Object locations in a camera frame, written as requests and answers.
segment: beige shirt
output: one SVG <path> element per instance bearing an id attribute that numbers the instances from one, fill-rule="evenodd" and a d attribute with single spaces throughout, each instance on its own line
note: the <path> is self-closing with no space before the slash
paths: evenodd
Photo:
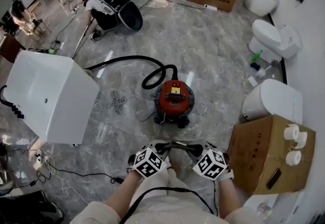
<path id="1" fill-rule="evenodd" d="M 118 214 L 108 205 L 91 202 L 70 224 L 119 224 Z M 173 196 L 143 200 L 125 224 L 263 224 L 249 208 L 230 213 L 225 220 L 203 211 L 195 203 Z"/>

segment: vacuum hose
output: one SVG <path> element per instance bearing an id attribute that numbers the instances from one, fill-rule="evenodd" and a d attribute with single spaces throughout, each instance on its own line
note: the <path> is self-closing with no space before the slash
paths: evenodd
<path id="1" fill-rule="evenodd" d="M 150 73 L 142 82 L 142 87 L 144 89 L 153 89 L 157 86 L 159 86 L 165 79 L 166 77 L 166 69 L 173 69 L 173 76 L 172 76 L 172 80 L 178 80 L 178 76 L 177 76 L 177 67 L 173 64 L 168 64 L 168 65 L 163 65 L 159 60 L 156 60 L 154 58 L 148 57 L 148 56 L 142 56 L 142 55 L 130 55 L 130 56 L 124 56 L 124 57 L 118 57 L 118 58 L 114 58 L 105 62 L 102 62 L 100 64 L 91 66 L 86 68 L 86 70 L 95 70 L 98 68 L 101 68 L 103 66 L 106 66 L 108 64 L 112 64 L 114 62 L 117 61 L 121 61 L 121 60 L 128 60 L 128 59 L 143 59 L 143 60 L 148 60 L 151 61 L 155 64 L 157 64 L 158 66 L 160 66 L 159 69 L 155 70 L 154 72 Z M 161 72 L 161 76 L 160 78 L 153 84 L 151 85 L 147 85 L 148 81 L 155 76 L 156 74 L 158 74 L 159 72 Z"/>

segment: black phone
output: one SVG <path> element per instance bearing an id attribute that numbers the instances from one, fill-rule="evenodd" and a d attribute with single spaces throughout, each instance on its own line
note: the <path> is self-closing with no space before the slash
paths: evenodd
<path id="1" fill-rule="evenodd" d="M 274 186 L 274 184 L 280 178 L 281 174 L 282 173 L 281 173 L 280 168 L 276 169 L 275 172 L 274 172 L 274 174 L 271 176 L 270 180 L 266 183 L 266 187 L 268 189 L 272 189 L 272 187 Z"/>

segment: black pants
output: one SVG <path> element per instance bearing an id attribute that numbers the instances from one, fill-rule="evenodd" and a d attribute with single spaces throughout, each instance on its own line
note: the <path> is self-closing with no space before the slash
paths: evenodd
<path id="1" fill-rule="evenodd" d="M 102 12 L 99 12 L 95 9 L 91 10 L 91 15 L 93 18 L 96 19 L 97 24 L 100 26 L 101 29 L 103 30 L 108 30 L 113 28 L 114 26 L 117 25 L 117 15 L 107 15 Z"/>

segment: yellow warning label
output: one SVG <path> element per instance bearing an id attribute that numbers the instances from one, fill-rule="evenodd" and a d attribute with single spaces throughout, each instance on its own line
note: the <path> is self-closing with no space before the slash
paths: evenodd
<path id="1" fill-rule="evenodd" d="M 172 93 L 180 94 L 181 93 L 181 89 L 180 88 L 174 88 L 174 87 L 172 87 Z"/>

